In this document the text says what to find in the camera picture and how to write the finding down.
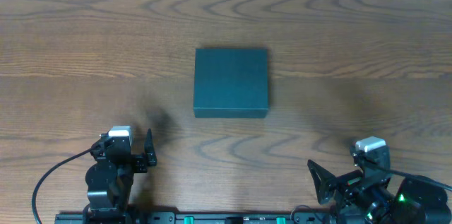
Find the dark green box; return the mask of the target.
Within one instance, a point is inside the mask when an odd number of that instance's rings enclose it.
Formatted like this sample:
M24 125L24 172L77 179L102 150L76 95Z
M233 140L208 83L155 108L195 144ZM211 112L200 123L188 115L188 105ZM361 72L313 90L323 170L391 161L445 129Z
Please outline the dark green box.
M266 117L269 111L268 51L197 49L193 109L196 118Z

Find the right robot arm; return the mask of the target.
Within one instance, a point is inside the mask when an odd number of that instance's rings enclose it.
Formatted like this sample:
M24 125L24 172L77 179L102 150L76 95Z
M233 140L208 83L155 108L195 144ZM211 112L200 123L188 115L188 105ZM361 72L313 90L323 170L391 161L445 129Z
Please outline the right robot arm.
M307 162L320 204L334 200L324 223L448 224L446 190L422 176L406 176L396 194L388 191L391 174L369 169L335 176L313 160Z

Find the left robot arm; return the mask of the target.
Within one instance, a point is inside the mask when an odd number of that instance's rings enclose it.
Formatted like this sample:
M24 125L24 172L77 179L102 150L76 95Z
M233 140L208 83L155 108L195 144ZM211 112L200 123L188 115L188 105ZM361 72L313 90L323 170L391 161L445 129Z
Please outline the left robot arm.
M131 152L133 133L130 126L114 126L101 134L89 150L95 160L85 175L91 214L83 215L84 223L136 223L139 214L129 205L136 173L146 173L157 165L152 131L144 141L144 152Z

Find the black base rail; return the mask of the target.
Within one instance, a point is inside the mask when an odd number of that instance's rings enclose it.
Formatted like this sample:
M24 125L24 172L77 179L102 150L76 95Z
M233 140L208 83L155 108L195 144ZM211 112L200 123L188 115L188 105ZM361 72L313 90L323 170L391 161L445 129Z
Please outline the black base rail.
M152 212L125 220L95 219L87 213L60 213L55 224L82 223L131 223L131 224L334 224L337 220L330 213L173 213Z

